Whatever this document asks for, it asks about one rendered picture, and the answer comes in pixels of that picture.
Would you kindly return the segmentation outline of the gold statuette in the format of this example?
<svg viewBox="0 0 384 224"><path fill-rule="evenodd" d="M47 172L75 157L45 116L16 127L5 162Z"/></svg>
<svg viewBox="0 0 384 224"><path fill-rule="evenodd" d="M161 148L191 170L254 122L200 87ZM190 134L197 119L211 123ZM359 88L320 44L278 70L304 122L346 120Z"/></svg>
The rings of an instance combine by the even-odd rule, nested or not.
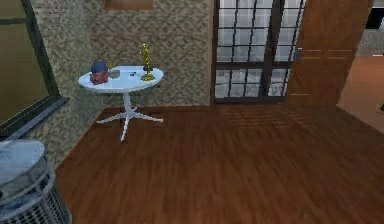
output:
<svg viewBox="0 0 384 224"><path fill-rule="evenodd" d="M143 81L154 80L154 76L151 74L151 67L149 62L149 51L145 43L142 44L142 49L140 52L143 59L143 70L145 74L141 77Z"/></svg>

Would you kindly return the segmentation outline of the black-framed grid window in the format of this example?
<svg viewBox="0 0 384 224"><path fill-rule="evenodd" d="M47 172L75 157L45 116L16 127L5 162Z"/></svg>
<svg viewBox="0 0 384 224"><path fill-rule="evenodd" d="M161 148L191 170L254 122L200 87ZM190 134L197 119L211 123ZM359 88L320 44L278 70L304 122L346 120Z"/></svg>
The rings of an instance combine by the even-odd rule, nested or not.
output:
<svg viewBox="0 0 384 224"><path fill-rule="evenodd" d="M215 0L211 101L281 103L306 0Z"/></svg>

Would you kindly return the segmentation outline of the blue and red figure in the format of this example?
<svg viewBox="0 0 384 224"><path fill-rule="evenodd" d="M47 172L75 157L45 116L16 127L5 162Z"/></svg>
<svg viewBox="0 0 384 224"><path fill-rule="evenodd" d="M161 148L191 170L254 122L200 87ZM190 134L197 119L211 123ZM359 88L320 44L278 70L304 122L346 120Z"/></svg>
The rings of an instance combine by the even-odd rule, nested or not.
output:
<svg viewBox="0 0 384 224"><path fill-rule="evenodd" d="M108 81L108 68L103 61L95 61L91 65L90 81L93 85L106 83Z"/></svg>

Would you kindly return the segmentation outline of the brown wooden room door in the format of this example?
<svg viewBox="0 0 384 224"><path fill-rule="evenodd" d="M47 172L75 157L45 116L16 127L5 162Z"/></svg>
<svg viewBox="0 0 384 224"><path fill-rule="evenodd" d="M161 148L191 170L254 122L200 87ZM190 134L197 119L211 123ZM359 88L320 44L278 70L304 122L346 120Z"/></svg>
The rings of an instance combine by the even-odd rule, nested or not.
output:
<svg viewBox="0 0 384 224"><path fill-rule="evenodd" d="M337 104L372 6L373 0L306 0L287 105Z"/></svg>

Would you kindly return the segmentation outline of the dark-framed window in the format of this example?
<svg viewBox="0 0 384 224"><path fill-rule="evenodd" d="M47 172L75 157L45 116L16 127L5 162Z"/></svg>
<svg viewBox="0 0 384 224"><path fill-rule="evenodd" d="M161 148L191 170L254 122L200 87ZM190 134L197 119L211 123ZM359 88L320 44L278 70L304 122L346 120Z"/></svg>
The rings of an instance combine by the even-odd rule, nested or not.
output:
<svg viewBox="0 0 384 224"><path fill-rule="evenodd" d="M23 136L67 101L31 0L0 0L0 141Z"/></svg>

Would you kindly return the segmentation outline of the grey mesh laundry basket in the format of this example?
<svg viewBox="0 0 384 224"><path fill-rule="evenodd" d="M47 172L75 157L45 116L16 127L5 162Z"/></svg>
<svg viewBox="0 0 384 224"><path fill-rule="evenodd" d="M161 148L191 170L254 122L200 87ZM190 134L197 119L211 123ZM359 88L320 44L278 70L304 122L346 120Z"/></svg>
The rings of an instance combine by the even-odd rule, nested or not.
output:
<svg viewBox="0 0 384 224"><path fill-rule="evenodd" d="M0 142L0 224L72 224L37 140Z"/></svg>

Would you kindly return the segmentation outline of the white round pedestal table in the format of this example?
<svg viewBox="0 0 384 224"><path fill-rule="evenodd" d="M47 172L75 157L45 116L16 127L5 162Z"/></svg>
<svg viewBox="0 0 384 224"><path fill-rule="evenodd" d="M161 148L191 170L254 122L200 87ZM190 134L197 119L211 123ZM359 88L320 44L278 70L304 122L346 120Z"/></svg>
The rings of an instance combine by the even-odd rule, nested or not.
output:
<svg viewBox="0 0 384 224"><path fill-rule="evenodd" d="M137 112L136 108L132 108L130 93L155 86L162 80L163 71L158 68L154 68L151 71L151 74L154 76L154 80L143 81L141 77L145 74L145 71L141 66L117 66L115 67L115 70L120 71L120 77L115 79L109 78L106 83L93 85L90 81L91 73L88 72L78 78L78 84L91 92L101 94L121 94L123 96L125 111L104 120L98 121L99 124L102 124L113 120L124 119L124 128L120 137L120 141L123 142L128 131L129 121L131 119L140 118L150 121L162 122L162 119L139 113ZM130 76L129 74L131 72L137 72L137 74L135 76Z"/></svg>

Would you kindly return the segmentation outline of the brown framed wall picture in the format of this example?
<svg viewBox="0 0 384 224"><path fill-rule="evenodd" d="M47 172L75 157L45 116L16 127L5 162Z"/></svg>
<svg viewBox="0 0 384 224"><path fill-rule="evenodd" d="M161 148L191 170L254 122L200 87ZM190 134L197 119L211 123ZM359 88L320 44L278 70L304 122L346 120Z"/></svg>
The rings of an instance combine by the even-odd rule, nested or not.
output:
<svg viewBox="0 0 384 224"><path fill-rule="evenodd" d="M154 0L103 0L108 10L152 10Z"/></svg>

